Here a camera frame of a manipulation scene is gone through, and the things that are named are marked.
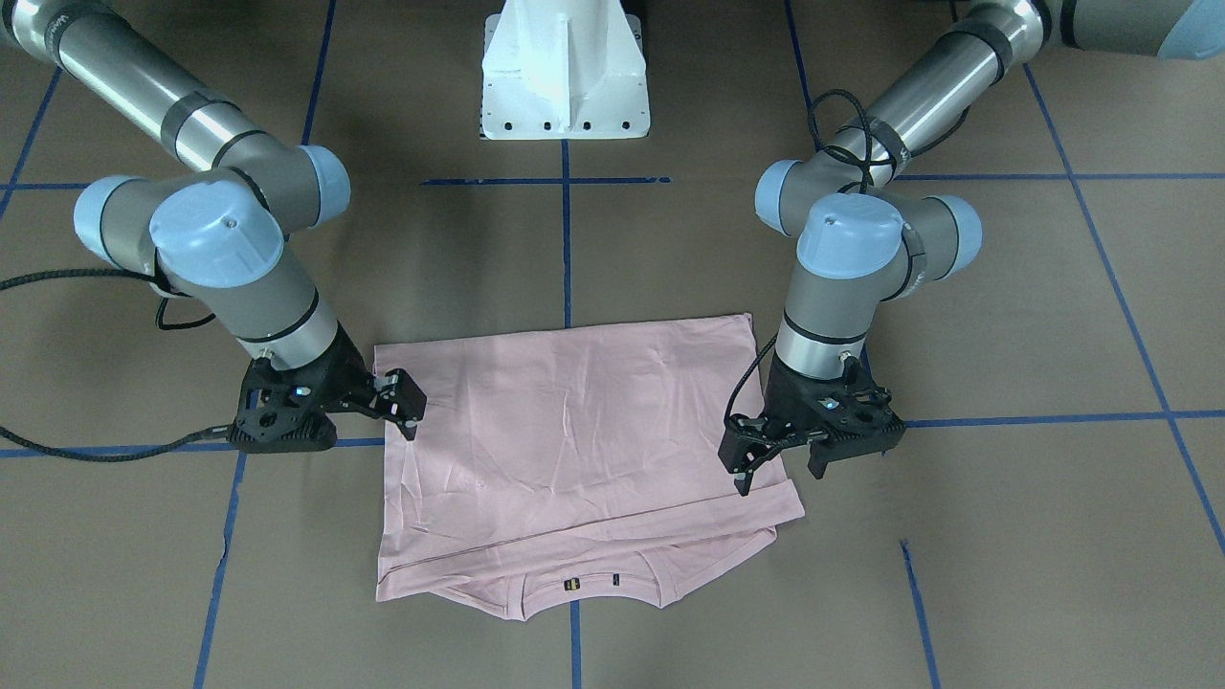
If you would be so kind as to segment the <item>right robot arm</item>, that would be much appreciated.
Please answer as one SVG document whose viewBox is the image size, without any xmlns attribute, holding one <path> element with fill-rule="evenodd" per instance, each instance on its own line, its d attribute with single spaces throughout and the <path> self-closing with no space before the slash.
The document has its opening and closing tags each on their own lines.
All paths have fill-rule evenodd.
<svg viewBox="0 0 1225 689">
<path fill-rule="evenodd" d="M 189 440 L 245 454 L 323 451 L 332 416 L 417 435 L 426 396 L 403 369 L 368 370 L 287 239 L 345 213 L 345 166 L 322 145 L 281 143 L 224 94 L 149 44 L 104 1 L 5 1 L 2 40 L 78 78 L 187 166 L 153 181 L 87 185 L 74 228 L 107 278 L 200 300 L 250 356 L 232 423 Z"/>
</svg>

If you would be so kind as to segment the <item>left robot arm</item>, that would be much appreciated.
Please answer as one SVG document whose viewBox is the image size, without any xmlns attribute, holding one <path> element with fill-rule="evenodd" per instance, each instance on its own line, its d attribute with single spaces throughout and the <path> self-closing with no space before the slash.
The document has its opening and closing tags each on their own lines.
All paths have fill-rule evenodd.
<svg viewBox="0 0 1225 689">
<path fill-rule="evenodd" d="M 971 1 L 967 13 L 871 105 L 845 89 L 853 118 L 823 137 L 809 116 L 815 153 L 764 170 L 758 218 L 795 239 L 793 268 L 771 357 L 763 409 L 726 409 L 719 457 L 740 497 L 755 474 L 791 447 L 809 470 L 883 454 L 907 429 L 862 364 L 877 308 L 978 257 L 982 222 L 952 196 L 907 199 L 884 190 L 918 157 L 953 135 L 971 104 L 1051 40 L 1134 56 L 1203 60 L 1223 51 L 1220 1 Z"/>
</svg>

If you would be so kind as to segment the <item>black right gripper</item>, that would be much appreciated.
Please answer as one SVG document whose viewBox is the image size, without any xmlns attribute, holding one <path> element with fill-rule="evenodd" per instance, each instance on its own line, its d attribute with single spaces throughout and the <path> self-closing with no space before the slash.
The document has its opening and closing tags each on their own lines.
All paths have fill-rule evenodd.
<svg viewBox="0 0 1225 689">
<path fill-rule="evenodd" d="M 405 369 L 372 375 L 344 327 L 337 329 L 323 354 L 306 367 L 276 370 L 257 359 L 244 374 L 244 403 L 255 403 L 262 417 L 301 422 L 328 413 L 359 413 L 393 424 L 407 443 L 415 441 L 426 401 Z"/>
</svg>

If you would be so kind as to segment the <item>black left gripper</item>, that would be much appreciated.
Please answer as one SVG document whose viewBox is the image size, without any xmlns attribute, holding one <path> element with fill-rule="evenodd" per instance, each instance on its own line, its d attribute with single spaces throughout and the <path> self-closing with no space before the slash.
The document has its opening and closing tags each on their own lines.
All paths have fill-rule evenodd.
<svg viewBox="0 0 1225 689">
<path fill-rule="evenodd" d="M 823 398 L 843 398 L 859 392 L 884 391 L 853 357 L 843 363 L 835 379 L 813 379 L 786 367 L 780 358 L 771 362 L 764 391 L 766 421 L 726 421 L 719 459 L 739 497 L 748 497 L 756 471 L 774 459 L 791 439 L 806 444 L 824 436 L 817 428 L 817 411 Z M 837 402 L 828 405 L 835 409 Z"/>
</svg>

